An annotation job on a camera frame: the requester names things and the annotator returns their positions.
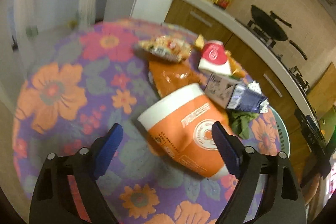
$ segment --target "frying pan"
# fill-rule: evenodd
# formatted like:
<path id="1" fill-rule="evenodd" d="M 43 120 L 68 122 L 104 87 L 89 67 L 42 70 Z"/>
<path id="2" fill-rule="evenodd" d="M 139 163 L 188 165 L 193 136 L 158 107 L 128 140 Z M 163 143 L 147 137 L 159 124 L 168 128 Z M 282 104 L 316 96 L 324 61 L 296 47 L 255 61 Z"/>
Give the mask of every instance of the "frying pan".
<path id="1" fill-rule="evenodd" d="M 275 22 L 275 20 L 279 20 L 291 29 L 292 24 L 289 24 L 282 18 L 278 17 L 272 11 L 270 12 L 270 15 L 268 15 L 255 5 L 251 5 L 251 15 L 255 24 L 257 24 L 266 34 L 268 34 L 270 38 L 277 41 L 288 40 L 288 36 L 284 32 L 284 30 Z M 290 40 L 289 43 L 299 51 L 299 53 L 303 56 L 305 60 L 308 60 L 306 54 L 296 43 L 294 43 L 292 40 Z"/>

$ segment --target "paper cup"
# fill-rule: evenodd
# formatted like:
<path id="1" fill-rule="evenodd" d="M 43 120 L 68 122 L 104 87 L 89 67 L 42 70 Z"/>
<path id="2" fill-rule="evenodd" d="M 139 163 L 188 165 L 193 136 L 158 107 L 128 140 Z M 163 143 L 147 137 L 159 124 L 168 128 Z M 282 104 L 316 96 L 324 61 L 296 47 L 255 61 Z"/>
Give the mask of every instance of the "paper cup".
<path id="1" fill-rule="evenodd" d="M 198 84 L 187 85 L 152 105 L 138 118 L 169 156 L 196 173 L 218 180 L 227 168 L 212 139 L 212 124 L 222 114 Z"/>

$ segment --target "blue gripper pad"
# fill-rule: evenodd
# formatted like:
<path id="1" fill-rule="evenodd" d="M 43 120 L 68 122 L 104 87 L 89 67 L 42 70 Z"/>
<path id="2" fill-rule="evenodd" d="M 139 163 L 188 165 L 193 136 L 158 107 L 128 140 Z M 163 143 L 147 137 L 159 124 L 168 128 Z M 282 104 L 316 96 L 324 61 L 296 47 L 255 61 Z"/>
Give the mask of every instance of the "blue gripper pad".
<path id="1" fill-rule="evenodd" d="M 110 162 L 123 139 L 124 131 L 120 124 L 115 123 L 109 130 L 108 134 L 103 137 L 105 143 L 97 153 L 94 163 L 94 178 L 97 180 L 100 176 L 105 175 Z"/>
<path id="2" fill-rule="evenodd" d="M 229 173 L 239 178 L 243 144 L 236 136 L 229 135 L 220 122 L 215 122 L 212 125 L 212 139 Z"/>

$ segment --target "snack bag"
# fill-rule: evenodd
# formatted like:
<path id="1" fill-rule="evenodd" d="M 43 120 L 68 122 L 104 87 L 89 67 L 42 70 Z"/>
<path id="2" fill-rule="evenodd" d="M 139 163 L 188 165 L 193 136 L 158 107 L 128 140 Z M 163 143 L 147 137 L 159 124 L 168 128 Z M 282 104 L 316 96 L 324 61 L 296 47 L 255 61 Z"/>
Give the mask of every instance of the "snack bag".
<path id="1" fill-rule="evenodd" d="M 233 133 L 227 119 L 198 84 L 187 85 L 161 99 L 142 113 L 138 121 L 180 164 L 212 180 L 228 174 L 211 128 L 220 121 L 229 134 Z"/>
<path id="2" fill-rule="evenodd" d="M 157 93 L 161 98 L 192 83 L 199 83 L 199 76 L 186 64 L 165 64 L 156 61 L 149 62 Z"/>
<path id="3" fill-rule="evenodd" d="M 175 63 L 189 58 L 192 49 L 187 42 L 168 35 L 154 40 L 140 41 L 138 45 L 154 56 Z"/>
<path id="4" fill-rule="evenodd" d="M 230 51 L 225 51 L 225 53 L 230 64 L 232 73 L 231 76 L 236 77 L 238 79 L 244 78 L 246 76 L 246 71 L 241 67 L 241 65 L 236 60 L 234 60 L 234 58 L 231 56 Z"/>

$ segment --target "kitchen counter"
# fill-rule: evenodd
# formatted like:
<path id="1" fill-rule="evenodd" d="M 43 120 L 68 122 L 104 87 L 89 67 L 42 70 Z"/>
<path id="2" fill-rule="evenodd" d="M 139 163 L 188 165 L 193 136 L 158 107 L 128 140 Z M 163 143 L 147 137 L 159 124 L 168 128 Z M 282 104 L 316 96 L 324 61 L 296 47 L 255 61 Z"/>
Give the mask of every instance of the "kitchen counter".
<path id="1" fill-rule="evenodd" d="M 313 110 L 301 88 L 294 81 L 288 69 L 276 58 L 274 53 L 257 39 L 245 26 L 236 21 L 234 17 L 222 10 L 221 8 L 212 5 L 205 0 L 183 0 L 190 5 L 196 7 L 207 15 L 211 16 L 223 26 L 228 28 L 236 36 L 238 36 L 246 45 L 248 45 L 277 75 L 282 84 L 286 87 L 292 96 L 298 108 L 305 115 L 310 115 L 318 125 Z"/>

